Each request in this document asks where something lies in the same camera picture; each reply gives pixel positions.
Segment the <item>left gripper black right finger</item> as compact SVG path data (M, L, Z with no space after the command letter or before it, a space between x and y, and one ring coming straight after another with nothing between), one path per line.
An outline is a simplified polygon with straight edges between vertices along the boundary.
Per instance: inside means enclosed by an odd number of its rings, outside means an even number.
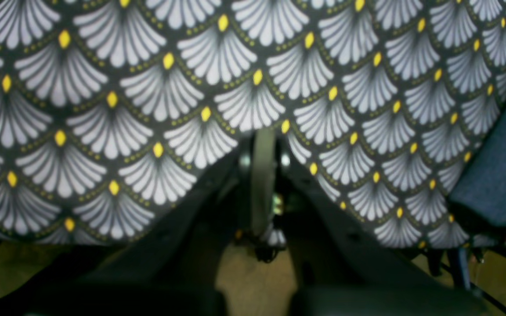
M449 288L385 248L334 204L286 145L277 146L277 189L297 290L289 316L486 316L469 291Z

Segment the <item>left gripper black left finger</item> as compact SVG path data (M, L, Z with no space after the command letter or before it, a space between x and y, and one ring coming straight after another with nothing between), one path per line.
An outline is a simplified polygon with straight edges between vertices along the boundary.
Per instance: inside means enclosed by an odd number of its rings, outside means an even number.
M276 256L276 134L245 135L142 239L94 270L41 288L26 316L224 316L225 246Z

